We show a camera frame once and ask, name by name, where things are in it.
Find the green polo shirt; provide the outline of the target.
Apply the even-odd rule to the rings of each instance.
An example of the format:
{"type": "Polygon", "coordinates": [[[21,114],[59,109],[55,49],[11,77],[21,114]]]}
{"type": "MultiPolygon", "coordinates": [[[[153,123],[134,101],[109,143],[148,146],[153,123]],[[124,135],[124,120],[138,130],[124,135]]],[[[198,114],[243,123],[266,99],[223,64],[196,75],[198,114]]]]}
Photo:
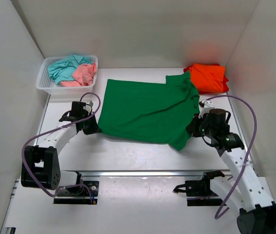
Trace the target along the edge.
{"type": "Polygon", "coordinates": [[[113,137],[182,150],[191,138],[186,127],[199,112],[199,93],[190,77],[189,72],[166,76],[165,83],[109,79],[99,128],[113,137]]]}

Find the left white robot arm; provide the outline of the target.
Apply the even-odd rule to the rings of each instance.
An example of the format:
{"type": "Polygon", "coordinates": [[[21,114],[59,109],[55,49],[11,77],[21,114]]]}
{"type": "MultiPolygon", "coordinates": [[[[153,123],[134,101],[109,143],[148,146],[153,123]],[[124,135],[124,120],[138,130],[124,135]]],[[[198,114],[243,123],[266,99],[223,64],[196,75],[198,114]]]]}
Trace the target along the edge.
{"type": "Polygon", "coordinates": [[[47,190],[67,187],[73,194],[82,192],[84,182],[81,174],[62,171],[59,154],[79,132],[85,135],[100,133],[92,107],[92,101],[73,101],[71,110],[59,119],[57,131],[48,133],[38,145],[25,147],[24,160],[28,166],[23,166],[21,170],[22,186],[38,188],[38,181],[47,190]]]}

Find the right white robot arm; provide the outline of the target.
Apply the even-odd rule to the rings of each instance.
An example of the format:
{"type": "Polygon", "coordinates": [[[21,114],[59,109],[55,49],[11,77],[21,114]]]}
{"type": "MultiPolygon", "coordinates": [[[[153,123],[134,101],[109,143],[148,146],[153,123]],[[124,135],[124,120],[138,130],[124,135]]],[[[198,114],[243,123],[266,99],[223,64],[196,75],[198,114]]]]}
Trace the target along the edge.
{"type": "Polygon", "coordinates": [[[231,185],[221,171],[205,172],[198,185],[191,180],[177,185],[174,193],[187,193],[191,200],[217,195],[235,213],[242,234],[276,234],[276,203],[265,190],[244,153],[244,144],[230,132],[230,112],[204,107],[195,114],[186,131],[192,137],[209,138],[208,145],[217,150],[236,185],[231,185]]]}

